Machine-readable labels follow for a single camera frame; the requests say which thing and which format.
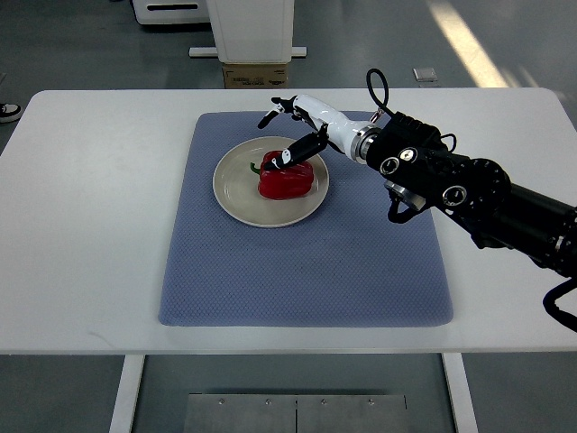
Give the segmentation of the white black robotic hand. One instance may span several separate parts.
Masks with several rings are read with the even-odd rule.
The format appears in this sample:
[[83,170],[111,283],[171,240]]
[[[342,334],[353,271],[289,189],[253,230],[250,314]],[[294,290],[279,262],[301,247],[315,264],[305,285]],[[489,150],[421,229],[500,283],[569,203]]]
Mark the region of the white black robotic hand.
[[327,146],[352,161],[365,164],[370,141],[380,132],[374,123],[353,121],[344,113],[308,95],[297,95],[291,99],[273,97],[271,102],[275,106],[261,119],[259,129],[267,126],[279,114],[291,114],[294,120],[303,121],[314,132],[301,137],[279,156],[265,162],[263,169],[266,171],[293,167],[317,155]]

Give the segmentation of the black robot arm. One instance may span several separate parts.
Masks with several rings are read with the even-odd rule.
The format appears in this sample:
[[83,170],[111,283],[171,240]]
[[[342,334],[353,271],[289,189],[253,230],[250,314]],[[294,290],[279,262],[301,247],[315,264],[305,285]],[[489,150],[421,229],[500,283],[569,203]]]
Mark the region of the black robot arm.
[[488,159],[471,159],[444,143],[444,134],[400,112],[392,112],[387,97],[377,97],[369,69],[366,85],[383,128],[371,134],[361,156],[386,180],[391,205],[389,221],[404,224],[435,207],[470,234],[480,248],[508,248],[528,256],[565,281],[543,298],[545,312],[562,326],[575,330],[576,317],[557,302],[576,288],[576,209],[510,181]]

